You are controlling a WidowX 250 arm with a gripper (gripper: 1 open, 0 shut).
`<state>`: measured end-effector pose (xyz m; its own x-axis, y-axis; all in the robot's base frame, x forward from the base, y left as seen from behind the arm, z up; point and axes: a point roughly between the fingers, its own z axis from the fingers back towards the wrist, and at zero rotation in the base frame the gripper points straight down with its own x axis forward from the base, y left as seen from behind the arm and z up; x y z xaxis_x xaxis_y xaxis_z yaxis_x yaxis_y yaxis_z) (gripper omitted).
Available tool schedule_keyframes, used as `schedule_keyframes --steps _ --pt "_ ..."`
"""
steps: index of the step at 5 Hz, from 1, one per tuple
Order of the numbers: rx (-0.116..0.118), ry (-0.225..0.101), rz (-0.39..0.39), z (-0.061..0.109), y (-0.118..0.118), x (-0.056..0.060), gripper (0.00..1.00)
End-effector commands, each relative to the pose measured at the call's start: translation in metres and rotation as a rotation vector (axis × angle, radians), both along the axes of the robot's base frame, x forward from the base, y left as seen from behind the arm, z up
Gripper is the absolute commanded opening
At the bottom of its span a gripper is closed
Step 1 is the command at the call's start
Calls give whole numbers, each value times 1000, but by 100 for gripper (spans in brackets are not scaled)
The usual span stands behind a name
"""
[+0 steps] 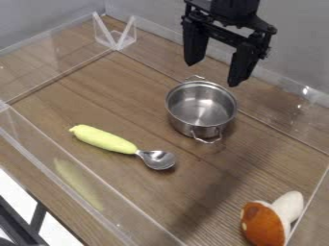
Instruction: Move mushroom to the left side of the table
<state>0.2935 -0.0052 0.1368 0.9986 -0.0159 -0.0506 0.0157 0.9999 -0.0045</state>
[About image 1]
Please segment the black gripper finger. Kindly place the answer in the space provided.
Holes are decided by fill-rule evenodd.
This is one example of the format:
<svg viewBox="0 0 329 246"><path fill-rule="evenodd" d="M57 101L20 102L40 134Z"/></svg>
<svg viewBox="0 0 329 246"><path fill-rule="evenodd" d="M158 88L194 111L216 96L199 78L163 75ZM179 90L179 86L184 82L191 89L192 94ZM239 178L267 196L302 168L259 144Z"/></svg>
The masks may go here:
<svg viewBox="0 0 329 246"><path fill-rule="evenodd" d="M271 36L254 32L243 41L232 54L227 85L235 87L248 79L259 60L267 57Z"/></svg>
<svg viewBox="0 0 329 246"><path fill-rule="evenodd" d="M208 35L204 28L190 20L182 22L183 59L188 66L206 56Z"/></svg>

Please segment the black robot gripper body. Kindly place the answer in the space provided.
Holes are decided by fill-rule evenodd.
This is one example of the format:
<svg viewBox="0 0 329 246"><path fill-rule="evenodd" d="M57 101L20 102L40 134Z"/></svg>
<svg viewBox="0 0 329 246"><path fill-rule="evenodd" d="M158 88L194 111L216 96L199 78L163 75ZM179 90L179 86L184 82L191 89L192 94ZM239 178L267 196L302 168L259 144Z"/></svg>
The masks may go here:
<svg viewBox="0 0 329 246"><path fill-rule="evenodd" d="M226 27L247 28L258 37L270 37L278 29L257 15L259 0L183 0L183 31L216 40L243 39Z"/></svg>

